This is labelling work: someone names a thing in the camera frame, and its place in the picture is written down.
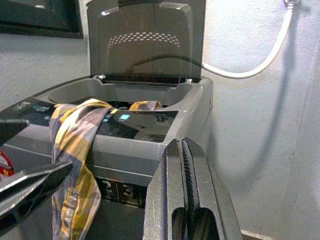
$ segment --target yellow checkered fabric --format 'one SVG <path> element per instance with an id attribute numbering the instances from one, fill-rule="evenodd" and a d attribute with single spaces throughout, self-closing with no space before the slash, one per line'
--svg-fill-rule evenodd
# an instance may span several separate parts
<path id="1" fill-rule="evenodd" d="M 157 101 L 140 101 L 130 110 L 159 108 L 162 106 Z M 78 106 L 56 106 L 49 126 L 52 163 L 72 160 L 73 168 L 52 196 L 53 240 L 84 240 L 86 237 L 101 202 L 98 184 L 86 167 L 86 158 L 105 115 L 116 111 L 110 104 L 93 98 Z"/>

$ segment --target wall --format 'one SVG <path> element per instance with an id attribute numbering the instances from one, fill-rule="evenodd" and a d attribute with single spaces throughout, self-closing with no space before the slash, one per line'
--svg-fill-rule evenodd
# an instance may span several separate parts
<path id="1" fill-rule="evenodd" d="M 81 4 L 82 19 L 85 6 Z M 0 109 L 35 93 L 89 75 L 84 39 L 0 33 Z"/>
<path id="2" fill-rule="evenodd" d="M 234 72 L 253 69 L 272 49 L 284 11 L 281 0 L 207 1 L 204 61 Z M 285 45 L 262 74 L 230 80 L 203 72 L 214 80 L 214 166 L 239 224 L 279 240 L 320 236 L 312 228 L 320 216 L 317 134 L 305 130 L 297 141 L 302 124 L 320 125 L 308 117 L 302 122 L 308 86 L 319 81 L 319 30 L 319 1 L 302 0 Z M 317 101 L 312 104 L 316 109 Z"/>
<path id="3" fill-rule="evenodd" d="M 254 68 L 270 52 L 284 11 L 282 0 L 207 0 L 204 61 L 235 72 Z M 319 16 L 319 1 L 302 0 L 279 56 L 258 76 L 203 72 L 214 81 L 213 165 L 241 228 L 277 240 L 319 236 L 320 99 L 312 90 L 319 89 Z M 86 39 L 0 34 L 0 108 L 87 75 L 87 47 Z"/>

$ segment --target washing machine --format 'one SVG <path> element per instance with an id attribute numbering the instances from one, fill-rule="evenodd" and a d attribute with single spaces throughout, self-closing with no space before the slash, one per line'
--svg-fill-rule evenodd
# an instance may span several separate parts
<path id="1" fill-rule="evenodd" d="M 30 124 L 2 149 L 16 171 L 50 164 L 55 104 L 95 98 L 118 108 L 102 121 L 86 162 L 102 195 L 86 239 L 141 239 L 147 187 L 165 148 L 188 138 L 207 152 L 211 143 L 213 82 L 201 77 L 206 2 L 92 0 L 86 7 L 90 76 L 4 109 L 1 119 Z M 129 111 L 137 101 L 163 108 Z M 13 231 L 21 239 L 52 239 L 51 202 Z"/>

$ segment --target control panel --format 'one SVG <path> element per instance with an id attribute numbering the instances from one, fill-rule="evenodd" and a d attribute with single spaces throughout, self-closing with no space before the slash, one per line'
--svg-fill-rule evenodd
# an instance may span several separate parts
<path id="1" fill-rule="evenodd" d="M 0 119 L 24 119 L 48 127 L 54 110 L 54 104 L 29 97 L 0 112 Z M 178 111 L 119 110 L 104 117 L 97 134 L 161 143 L 177 114 Z"/>

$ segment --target tinted plastic lid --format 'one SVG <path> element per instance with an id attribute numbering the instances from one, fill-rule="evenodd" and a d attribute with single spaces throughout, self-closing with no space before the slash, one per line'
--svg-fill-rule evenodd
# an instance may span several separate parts
<path id="1" fill-rule="evenodd" d="M 91 1 L 87 4 L 91 75 L 199 80 L 205 8 L 205 0 Z"/>

